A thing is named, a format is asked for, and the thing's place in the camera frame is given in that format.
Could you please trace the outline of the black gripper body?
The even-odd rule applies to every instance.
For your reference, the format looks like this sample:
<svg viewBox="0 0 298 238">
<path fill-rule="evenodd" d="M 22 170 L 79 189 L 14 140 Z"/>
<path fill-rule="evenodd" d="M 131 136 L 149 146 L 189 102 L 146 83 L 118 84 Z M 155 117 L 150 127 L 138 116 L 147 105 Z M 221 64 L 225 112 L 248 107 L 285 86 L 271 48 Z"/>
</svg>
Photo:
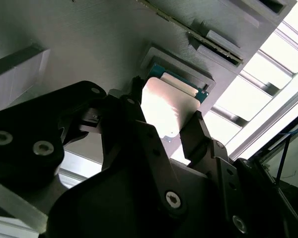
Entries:
<svg viewBox="0 0 298 238">
<path fill-rule="evenodd" d="M 220 213 L 212 182 L 167 158 L 114 164 L 65 192 L 49 238 L 214 238 Z"/>
</svg>

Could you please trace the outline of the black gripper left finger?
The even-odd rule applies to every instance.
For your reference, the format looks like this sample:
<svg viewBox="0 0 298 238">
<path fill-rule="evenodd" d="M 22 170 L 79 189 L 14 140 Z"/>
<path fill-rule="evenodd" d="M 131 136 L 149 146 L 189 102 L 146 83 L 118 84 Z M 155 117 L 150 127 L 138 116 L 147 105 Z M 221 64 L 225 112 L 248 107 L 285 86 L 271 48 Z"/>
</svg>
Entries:
<svg viewBox="0 0 298 238">
<path fill-rule="evenodd" d="M 99 133 L 103 170 L 145 158 L 167 158 L 154 126 L 140 107 L 143 81 L 120 98 L 81 81 L 0 111 L 0 183 L 33 192 L 49 185 L 64 159 L 64 147 Z"/>
</svg>

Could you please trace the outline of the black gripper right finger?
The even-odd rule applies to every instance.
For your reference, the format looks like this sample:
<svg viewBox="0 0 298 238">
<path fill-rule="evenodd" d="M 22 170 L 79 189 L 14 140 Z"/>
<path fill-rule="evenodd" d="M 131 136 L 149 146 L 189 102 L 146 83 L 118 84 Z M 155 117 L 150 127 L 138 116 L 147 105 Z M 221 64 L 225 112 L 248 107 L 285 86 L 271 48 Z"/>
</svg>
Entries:
<svg viewBox="0 0 298 238">
<path fill-rule="evenodd" d="M 257 165 L 230 162 L 226 148 L 212 139 L 200 111 L 180 131 L 189 167 L 212 182 L 220 213 L 215 228 L 223 238 L 295 238 L 296 219 L 282 191 Z"/>
</svg>

